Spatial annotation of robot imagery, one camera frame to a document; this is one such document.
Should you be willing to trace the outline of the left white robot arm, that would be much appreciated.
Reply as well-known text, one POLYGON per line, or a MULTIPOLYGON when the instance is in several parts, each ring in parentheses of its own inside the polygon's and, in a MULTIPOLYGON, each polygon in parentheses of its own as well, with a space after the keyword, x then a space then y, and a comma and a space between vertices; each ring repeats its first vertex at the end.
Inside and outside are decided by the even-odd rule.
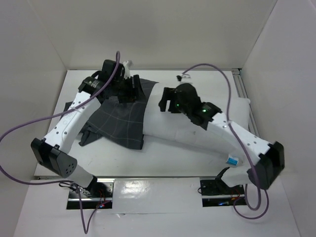
POLYGON ((130 60, 123 63, 105 60, 101 70, 82 81, 72 105, 54 128, 42 139, 35 138, 31 142, 38 163, 80 186, 80 192, 86 197, 94 196, 105 187, 68 153, 81 129, 105 100, 115 96, 126 104, 145 97, 139 76, 130 74, 131 67, 130 60))

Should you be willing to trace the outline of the dark grey checked pillowcase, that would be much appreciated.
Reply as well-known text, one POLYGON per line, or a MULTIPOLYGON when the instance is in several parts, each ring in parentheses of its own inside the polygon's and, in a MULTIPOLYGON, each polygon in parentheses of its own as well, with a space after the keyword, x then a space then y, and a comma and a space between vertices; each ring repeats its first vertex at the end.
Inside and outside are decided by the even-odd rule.
POLYGON ((87 146, 104 137, 128 149, 143 148, 145 109, 157 82, 140 79, 140 83, 146 99, 127 104, 120 104, 117 97, 106 100, 82 127, 80 146, 87 146))

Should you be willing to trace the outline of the white pillow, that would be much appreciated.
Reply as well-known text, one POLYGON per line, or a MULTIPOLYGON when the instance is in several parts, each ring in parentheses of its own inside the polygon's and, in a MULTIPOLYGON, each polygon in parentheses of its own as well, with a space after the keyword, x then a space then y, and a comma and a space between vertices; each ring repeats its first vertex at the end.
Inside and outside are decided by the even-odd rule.
MULTIPOLYGON (((158 103, 161 100, 163 89, 164 85, 157 83, 154 85, 149 96, 143 121, 144 135, 227 154, 227 158, 222 158, 224 162, 228 161, 228 156, 233 156, 235 160, 239 159, 237 166, 244 165, 246 161, 245 155, 235 150, 229 142, 225 141, 219 135, 211 131, 205 131, 200 126, 194 125, 184 114, 172 114, 168 111, 161 112, 158 103)), ((211 97, 202 94, 199 94, 199 96, 202 101, 210 102, 226 113, 227 97, 211 97)), ((249 99, 231 99, 229 112, 232 121, 248 130, 249 99)))

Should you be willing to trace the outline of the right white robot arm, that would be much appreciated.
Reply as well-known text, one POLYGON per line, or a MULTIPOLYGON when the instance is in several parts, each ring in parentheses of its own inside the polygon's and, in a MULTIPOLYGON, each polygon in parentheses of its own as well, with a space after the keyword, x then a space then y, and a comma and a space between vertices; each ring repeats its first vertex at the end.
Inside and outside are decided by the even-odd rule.
POLYGON ((263 140, 230 120, 215 104, 201 101, 191 84, 164 88, 158 106, 161 112, 186 115, 195 126, 204 129, 204 134, 217 134, 246 156, 247 165, 225 168, 218 174, 215 182, 218 192, 225 194, 234 186, 250 183, 268 190, 283 171, 284 146, 280 142, 263 140))

